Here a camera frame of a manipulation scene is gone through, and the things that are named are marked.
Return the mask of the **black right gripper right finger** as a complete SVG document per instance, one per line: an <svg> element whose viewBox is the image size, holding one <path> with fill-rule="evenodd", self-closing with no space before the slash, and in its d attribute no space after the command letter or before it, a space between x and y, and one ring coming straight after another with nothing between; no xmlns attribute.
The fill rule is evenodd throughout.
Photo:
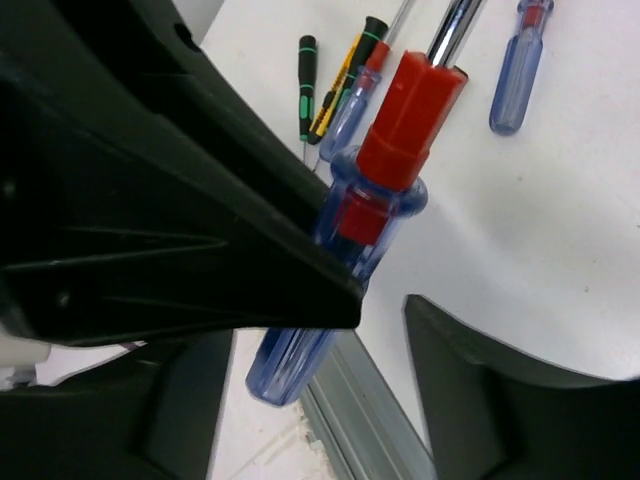
<svg viewBox="0 0 640 480"><path fill-rule="evenodd" d="M638 478L637 379L548 363L419 295L404 317L438 478Z"/></svg>

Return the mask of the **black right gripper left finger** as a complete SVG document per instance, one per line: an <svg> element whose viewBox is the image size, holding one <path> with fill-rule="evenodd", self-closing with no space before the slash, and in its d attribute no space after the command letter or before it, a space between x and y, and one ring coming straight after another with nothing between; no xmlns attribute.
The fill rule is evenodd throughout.
<svg viewBox="0 0 640 480"><path fill-rule="evenodd" d="M206 478L231 346L229 331L155 341L2 392L2 478Z"/></svg>

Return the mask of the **blue red screwdriver large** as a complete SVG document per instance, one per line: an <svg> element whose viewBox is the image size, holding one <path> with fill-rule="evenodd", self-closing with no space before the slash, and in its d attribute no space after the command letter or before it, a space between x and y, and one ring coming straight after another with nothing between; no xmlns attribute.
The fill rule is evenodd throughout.
<svg viewBox="0 0 640 480"><path fill-rule="evenodd" d="M429 49L403 53L362 144L337 151L330 161L333 181L312 239L362 284L402 221L427 204L419 173L467 83L455 61L482 6L449 4ZM275 407L293 403L335 336L326 329L268 329L245 379L249 393Z"/></svg>

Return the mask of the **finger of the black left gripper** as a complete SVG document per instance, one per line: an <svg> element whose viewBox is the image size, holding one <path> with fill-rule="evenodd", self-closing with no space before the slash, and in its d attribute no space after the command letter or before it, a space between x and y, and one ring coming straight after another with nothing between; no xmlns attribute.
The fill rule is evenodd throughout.
<svg viewBox="0 0 640 480"><path fill-rule="evenodd" d="M1 325L65 346L351 329L326 186L170 1L1 5Z"/></svg>

